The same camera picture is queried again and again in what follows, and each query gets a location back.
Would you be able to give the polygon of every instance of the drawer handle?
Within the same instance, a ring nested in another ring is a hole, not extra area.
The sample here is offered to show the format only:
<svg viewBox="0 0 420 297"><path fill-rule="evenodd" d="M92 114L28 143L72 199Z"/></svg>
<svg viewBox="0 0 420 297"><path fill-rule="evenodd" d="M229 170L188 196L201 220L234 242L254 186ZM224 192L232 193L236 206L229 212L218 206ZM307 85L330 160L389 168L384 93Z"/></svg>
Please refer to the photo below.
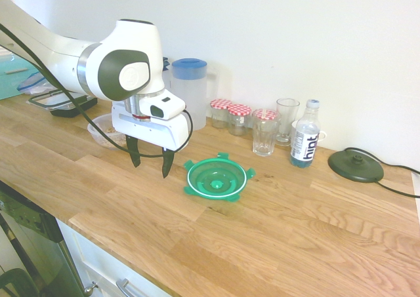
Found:
<svg viewBox="0 0 420 297"><path fill-rule="evenodd" d="M135 295L131 294L127 289L125 289L125 287L129 284L128 279L119 279L115 283L116 283L117 287L120 289L120 291L122 291L122 293L124 295L126 295L127 297L145 297L145 295L135 296Z"/></svg>

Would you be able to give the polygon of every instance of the white mug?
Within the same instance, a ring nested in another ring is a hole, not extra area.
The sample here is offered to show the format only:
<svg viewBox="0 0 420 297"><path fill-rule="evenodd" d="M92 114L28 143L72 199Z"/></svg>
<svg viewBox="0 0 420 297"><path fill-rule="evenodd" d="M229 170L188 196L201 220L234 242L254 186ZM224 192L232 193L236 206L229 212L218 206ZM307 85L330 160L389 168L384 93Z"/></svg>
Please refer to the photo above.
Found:
<svg viewBox="0 0 420 297"><path fill-rule="evenodd" d="M293 141L295 140L296 124L297 124L297 120L292 122L291 124L291 130L290 130L290 146L291 147L293 147ZM326 137L327 137L327 133L325 131L320 131L318 142L324 141Z"/></svg>

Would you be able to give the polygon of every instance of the dishwasher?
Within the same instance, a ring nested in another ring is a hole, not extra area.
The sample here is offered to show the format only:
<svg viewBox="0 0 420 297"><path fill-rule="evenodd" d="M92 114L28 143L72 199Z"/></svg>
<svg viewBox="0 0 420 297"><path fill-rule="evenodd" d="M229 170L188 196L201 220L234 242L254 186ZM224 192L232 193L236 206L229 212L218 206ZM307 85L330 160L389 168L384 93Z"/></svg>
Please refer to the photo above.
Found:
<svg viewBox="0 0 420 297"><path fill-rule="evenodd" d="M2 181L0 226L21 266L12 270L2 268L0 282L2 277L2 283L5 282L7 273L11 277L14 272L16 276L26 277L30 286L36 287L36 295L23 296L84 297L92 294L96 285L92 283L84 288L55 217ZM13 285L0 287L0 296L3 295L19 296Z"/></svg>

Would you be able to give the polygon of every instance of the power cord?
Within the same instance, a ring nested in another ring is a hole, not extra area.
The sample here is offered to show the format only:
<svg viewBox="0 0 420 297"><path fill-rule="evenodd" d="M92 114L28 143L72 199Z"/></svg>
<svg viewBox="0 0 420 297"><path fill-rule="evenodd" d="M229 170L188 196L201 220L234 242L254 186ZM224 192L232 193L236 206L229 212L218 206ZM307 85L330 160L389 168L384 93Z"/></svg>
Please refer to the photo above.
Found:
<svg viewBox="0 0 420 297"><path fill-rule="evenodd" d="M387 163L383 162L382 160L380 160L379 158L377 158L376 156L374 156L373 154L371 154L371 153L369 153L368 151L365 151L365 150L363 150L363 149L360 149L360 148L346 148L346 149L345 149L345 151L348 151L348 150L350 150L350 151L360 151L360 152L362 152L363 154L366 154L366 155L368 155L368 156L372 157L374 160L376 160L376 161L378 161L378 162L380 162L380 163L382 163L382 164L384 164L384 165L386 165L386 166L403 168L403 169L410 170L410 171L412 171L412 172L414 172L414 173L416 173L416 174L420 174L420 172L419 172L418 170L412 169L412 168L407 167L407 166L387 164ZM375 181L375 183L377 183L377 184L379 184L381 187L383 187L383 188L385 188L385 189L387 189L387 190L389 190L389 191L395 192L395 193L397 193L397 194L404 195L404 196L406 196L406 197L414 197L414 198L416 198L416 199L420 199L420 195L408 194L408 193L404 193L404 192L401 192L401 191L398 191L398 190L392 189L392 188L390 188L390 187L384 186L384 185L383 185L382 183L380 183L379 181Z"/></svg>
<svg viewBox="0 0 420 297"><path fill-rule="evenodd" d="M47 79L48 82L50 82L54 87L56 87L58 90L61 90L72 102L72 104L77 108L77 110L82 114L82 116L86 119L86 121L96 130L99 132L100 135L102 135L109 143L114 145L116 148L125 151L131 155L136 155L139 157L146 157L146 158L157 158L157 157L163 157L163 154L158 155L146 155L141 154L137 151L131 151L127 148L124 148L123 146L118 145L113 140L111 140L101 129L98 127L92 120L89 118L89 116L85 113L85 111L80 107L80 105L75 101L73 96L69 93L69 91L60 83L60 81L50 72L50 70L45 66L44 63L37 57L37 55L27 46L25 45L15 34L13 34L10 30L8 30L4 25L0 23L0 30L5 33L8 37L10 37L19 47L21 47L23 50L25 50L26 53L28 53L38 64L34 64L34 66L41 72L42 75ZM191 130L188 134L188 137L186 141L181 145L177 150L174 151L174 153L180 151L185 147L185 145L188 143L188 141L191 138L192 131L193 131L193 123L191 115L186 109L183 110L184 113L187 114L190 123L191 123Z"/></svg>

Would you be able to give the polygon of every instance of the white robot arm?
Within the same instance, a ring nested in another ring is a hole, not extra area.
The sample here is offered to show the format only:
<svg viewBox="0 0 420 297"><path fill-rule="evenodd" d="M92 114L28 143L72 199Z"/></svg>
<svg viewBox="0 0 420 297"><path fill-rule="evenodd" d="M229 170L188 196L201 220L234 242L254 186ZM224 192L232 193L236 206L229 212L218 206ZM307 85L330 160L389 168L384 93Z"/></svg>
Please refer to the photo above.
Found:
<svg viewBox="0 0 420 297"><path fill-rule="evenodd" d="M160 38L152 23L119 20L107 38L94 43L57 35L11 0L0 0L0 46L42 74L49 72L66 90L112 101L117 131L161 146L163 154L188 141L185 103L165 90ZM132 148L137 150L137 143Z"/></svg>
<svg viewBox="0 0 420 297"><path fill-rule="evenodd" d="M0 23L70 91L124 100L139 91L150 94L164 88L159 33L149 22L119 20L107 38L93 43L52 33L11 0L0 0ZM4 32L0 45L40 67Z"/></svg>

